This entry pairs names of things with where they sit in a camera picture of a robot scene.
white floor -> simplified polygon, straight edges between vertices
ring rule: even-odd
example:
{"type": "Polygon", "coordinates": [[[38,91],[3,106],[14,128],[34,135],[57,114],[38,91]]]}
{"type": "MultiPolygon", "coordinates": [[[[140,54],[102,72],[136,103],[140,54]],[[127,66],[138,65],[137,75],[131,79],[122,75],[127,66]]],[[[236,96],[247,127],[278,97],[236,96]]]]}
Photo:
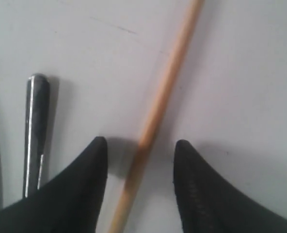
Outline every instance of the white floor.
{"type": "MultiPolygon", "coordinates": [[[[41,72],[59,80],[49,178],[95,136],[109,139],[106,232],[188,2],[0,0],[4,207],[22,195],[26,81],[41,72]]],[[[182,232],[172,184],[182,138],[287,218],[287,0],[206,0],[126,233],[182,232]]]]}

